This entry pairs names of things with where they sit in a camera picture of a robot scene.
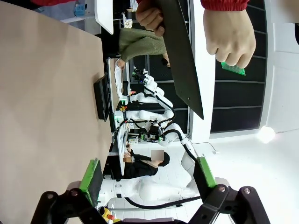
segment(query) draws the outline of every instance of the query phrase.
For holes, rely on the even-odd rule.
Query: black cable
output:
[[[155,94],[152,90],[150,90],[150,89],[148,89],[148,88],[146,88],[146,87],[144,87],[144,88],[145,88],[147,91],[151,92],[152,94]],[[173,119],[176,117],[176,113],[175,113],[174,109],[173,109],[171,106],[169,106],[167,103],[165,103],[163,100],[161,100],[159,96],[154,96],[154,97],[155,97],[157,100],[161,101],[163,104],[165,104],[167,107],[169,107],[169,109],[171,109],[172,112],[173,112],[173,116],[172,116],[172,118],[169,118],[169,119],[166,119],[166,120],[161,120],[158,124],[160,125],[160,124],[162,124],[163,122],[166,122],[166,121],[169,121],[169,120],[173,120]]]
[[[180,141],[183,140],[183,137],[182,137],[181,133],[178,130],[175,130],[175,129],[168,130],[168,131],[164,132],[163,135],[166,136],[168,133],[173,133],[173,132],[178,134],[178,138],[180,139]],[[197,162],[195,156],[192,155],[192,153],[187,148],[187,145],[183,144],[183,147],[184,147],[185,151],[187,152],[187,154],[191,157],[191,159],[193,159],[195,162]]]
[[[146,131],[146,129],[144,127],[140,127],[135,120],[131,119],[131,121],[133,121],[133,123],[136,125],[136,127],[138,127],[141,130],[145,130]]]
[[[141,204],[137,204],[135,202],[133,202],[130,198],[125,197],[125,199],[127,200],[127,202],[129,202],[131,205],[140,208],[140,209],[164,209],[167,207],[171,207],[171,206],[175,206],[178,204],[182,204],[182,203],[186,203],[186,202],[191,202],[191,201],[195,201],[198,199],[201,199],[200,196],[197,197],[191,197],[191,198],[187,198],[187,199],[182,199],[182,200],[178,200],[175,202],[169,202],[169,203],[165,203],[165,204],[161,204],[161,205],[141,205]]]

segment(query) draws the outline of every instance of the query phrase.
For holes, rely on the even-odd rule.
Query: yellow component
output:
[[[108,223],[109,220],[112,220],[114,222],[114,216],[111,215],[111,212],[105,208],[105,212],[104,214],[102,215],[102,217],[104,218],[104,220]]]

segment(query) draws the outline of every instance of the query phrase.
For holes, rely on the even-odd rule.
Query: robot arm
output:
[[[167,133],[165,135],[164,141],[160,141],[159,144],[161,146],[168,146],[171,142],[179,139],[179,135],[181,137],[181,144],[184,146],[186,150],[188,150],[193,156],[198,157],[199,155],[196,153],[194,150],[194,147],[192,143],[190,142],[189,138],[185,137],[185,134],[183,133],[182,129],[178,124],[171,124],[169,125],[163,133]],[[187,185],[188,188],[196,189],[197,186],[194,181],[193,173],[194,173],[194,167],[195,167],[195,162],[194,160],[189,156],[189,154],[185,151],[183,158],[181,160],[182,167],[184,170],[187,171],[187,173],[191,176],[191,181]]]
[[[166,97],[164,97],[164,91],[157,86],[157,83],[154,81],[152,76],[147,74],[147,71],[143,71],[143,73],[139,72],[140,75],[134,73],[134,77],[139,80],[140,83],[143,83],[145,89],[145,94],[150,94],[152,97],[145,97],[143,93],[138,93],[136,95],[130,96],[130,102],[138,101],[140,103],[158,103],[164,109],[165,112],[163,114],[148,112],[145,110],[141,111],[128,111],[127,112],[127,119],[133,120],[155,120],[157,122],[163,120],[169,120],[173,118],[174,112],[172,110],[173,104],[169,101]],[[168,122],[163,122],[161,124],[162,127],[165,127]]]
[[[147,202],[174,202],[199,196],[198,189],[173,186],[168,183],[157,183],[151,176],[133,179],[104,180],[99,193],[98,206],[105,206],[115,197],[133,197],[138,195]]]

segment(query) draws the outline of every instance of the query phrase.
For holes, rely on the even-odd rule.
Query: wooden table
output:
[[[99,38],[0,1],[0,221],[30,223],[41,194],[64,193],[111,144],[93,82]]]

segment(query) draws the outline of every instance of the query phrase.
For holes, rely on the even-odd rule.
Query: green gripper pad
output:
[[[232,71],[234,73],[240,74],[245,76],[245,69],[240,69],[237,65],[235,66],[229,66],[228,64],[226,64],[226,62],[221,62],[221,66],[223,69],[228,70],[228,71]]]
[[[215,181],[215,179],[213,177],[213,174],[212,174],[212,172],[210,170],[210,167],[209,167],[209,165],[208,165],[208,163],[206,161],[206,158],[205,157],[198,157],[197,161],[198,161],[198,163],[199,163],[199,165],[201,167],[201,170],[204,173],[204,176],[206,178],[207,186],[209,188],[215,187],[217,185],[217,183],[216,183],[216,181]]]
[[[205,157],[198,157],[194,167],[194,180],[204,202],[217,185]]]
[[[90,160],[79,188],[93,206],[97,205],[102,182],[103,174],[100,161],[98,159]]]

